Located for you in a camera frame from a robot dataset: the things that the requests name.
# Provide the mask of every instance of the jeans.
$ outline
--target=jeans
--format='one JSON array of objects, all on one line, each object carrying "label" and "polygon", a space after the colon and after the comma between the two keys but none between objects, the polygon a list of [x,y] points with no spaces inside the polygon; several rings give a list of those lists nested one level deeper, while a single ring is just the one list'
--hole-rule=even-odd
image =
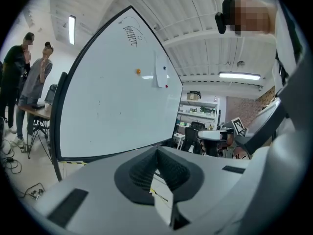
[{"label": "jeans", "polygon": [[0,91],[0,117],[4,118],[5,115],[5,107],[8,105],[8,126],[11,128],[13,126],[13,118],[14,118],[14,106],[16,101],[16,96],[18,93],[18,89],[11,88],[7,89],[5,87],[1,88]]},{"label": "jeans", "polygon": [[[23,106],[25,104],[36,104],[38,102],[37,98],[30,98],[21,95],[19,100],[19,106]],[[18,134],[18,138],[23,138],[23,121],[24,121],[25,111],[17,108],[16,110],[16,132]],[[27,113],[27,133],[29,135],[33,135],[34,131],[34,115]]]}]

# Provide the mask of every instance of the fluorescent light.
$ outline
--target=fluorescent light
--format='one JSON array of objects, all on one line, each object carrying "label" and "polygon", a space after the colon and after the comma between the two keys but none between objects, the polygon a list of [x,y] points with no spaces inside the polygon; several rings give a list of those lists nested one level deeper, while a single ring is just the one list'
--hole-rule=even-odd
[{"label": "fluorescent light", "polygon": [[142,76],[143,79],[153,79],[153,76]]},{"label": "fluorescent light", "polygon": [[69,16],[68,17],[68,36],[69,36],[69,43],[72,45],[75,44],[75,24],[76,24],[76,17]]},{"label": "fluorescent light", "polygon": [[251,79],[251,80],[259,80],[261,78],[260,75],[249,74],[249,73],[235,73],[235,72],[220,72],[221,78],[241,78],[241,79]]}]

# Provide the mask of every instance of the neck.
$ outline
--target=neck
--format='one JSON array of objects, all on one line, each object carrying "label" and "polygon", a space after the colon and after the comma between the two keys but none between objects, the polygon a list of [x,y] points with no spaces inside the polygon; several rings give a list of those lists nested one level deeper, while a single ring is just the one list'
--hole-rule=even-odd
[{"label": "neck", "polygon": [[268,6],[268,19],[269,19],[268,33],[272,35],[275,35],[276,14],[277,14],[276,6],[275,5]]}]

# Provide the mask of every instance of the whiteboard frame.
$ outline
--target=whiteboard frame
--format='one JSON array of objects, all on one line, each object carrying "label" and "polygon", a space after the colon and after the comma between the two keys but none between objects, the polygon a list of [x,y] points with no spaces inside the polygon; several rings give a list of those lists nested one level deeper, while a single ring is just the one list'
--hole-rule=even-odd
[{"label": "whiteboard frame", "polygon": [[[157,143],[153,143],[147,146],[143,146],[143,147],[138,147],[136,149],[132,149],[132,150],[127,150],[127,151],[123,151],[123,152],[119,152],[119,153],[112,153],[112,154],[107,154],[107,155],[101,155],[101,156],[92,156],[92,157],[62,157],[61,155],[61,146],[60,146],[60,127],[61,127],[61,116],[62,116],[62,110],[63,110],[63,105],[64,105],[64,100],[67,94],[67,90],[69,88],[69,84],[72,80],[72,77],[80,63],[80,61],[82,60],[82,58],[84,57],[85,53],[87,52],[87,50],[89,49],[89,47],[93,44],[93,42],[98,38],[98,36],[111,24],[113,23],[118,17],[120,17],[122,14],[124,14],[125,12],[127,12],[128,10],[132,9],[141,19],[142,21],[146,24],[146,26],[150,29],[150,31],[153,33],[154,37],[157,39],[158,43],[161,45],[162,49],[164,50],[165,54],[167,55],[168,59],[170,60],[172,66],[174,67],[169,55],[167,54],[166,50],[164,49],[164,46],[162,45],[162,43],[160,42],[160,40],[158,39],[158,37],[156,36],[156,34],[153,32],[153,30],[150,28],[150,26],[147,24],[147,22],[143,19],[143,17],[136,11],[136,9],[132,6],[128,6],[127,8],[125,8],[124,10],[120,11],[118,14],[116,14],[114,17],[112,17],[109,21],[107,21],[100,29],[97,30],[97,32],[90,38],[90,40],[85,44],[85,46],[83,47],[83,49],[80,51],[80,53],[78,54],[78,56],[76,57],[72,67],[70,68],[68,74],[66,74],[65,72],[62,73],[61,78],[59,80],[59,84],[58,87],[56,89],[55,92],[55,97],[54,97],[54,103],[52,104],[52,109],[51,109],[51,122],[50,122],[50,140],[51,140],[51,155],[54,156],[58,161],[87,161],[87,162],[91,162],[91,161],[95,161],[98,159],[102,159],[102,158],[107,158],[107,157],[111,157],[111,156],[115,156],[124,152],[128,152],[128,151],[132,151],[132,150],[137,150],[137,149],[141,149],[144,147],[148,147],[148,146],[152,146],[152,145],[156,145],[159,143],[164,143],[166,141],[169,141],[173,138],[174,135],[174,131],[175,131],[175,127],[176,127],[176,119],[178,116],[178,112],[179,112],[179,106],[177,108],[177,116],[175,118],[175,121],[173,123],[173,133],[171,138],[166,139],[166,140],[162,140],[159,141]],[[181,82],[181,79],[176,71],[176,69],[174,68],[180,83],[182,85],[182,89],[181,89],[181,95],[182,95],[182,91],[183,91],[183,84]]]}]

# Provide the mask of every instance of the yellow and black tape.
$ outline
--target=yellow and black tape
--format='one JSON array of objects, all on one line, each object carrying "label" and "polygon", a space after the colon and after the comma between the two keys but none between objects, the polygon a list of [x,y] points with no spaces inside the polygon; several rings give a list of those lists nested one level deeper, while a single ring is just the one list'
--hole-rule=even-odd
[{"label": "yellow and black tape", "polygon": [[87,165],[88,163],[84,163],[84,162],[69,162],[69,161],[59,161],[60,163],[64,163],[64,164],[73,164],[73,165]]}]

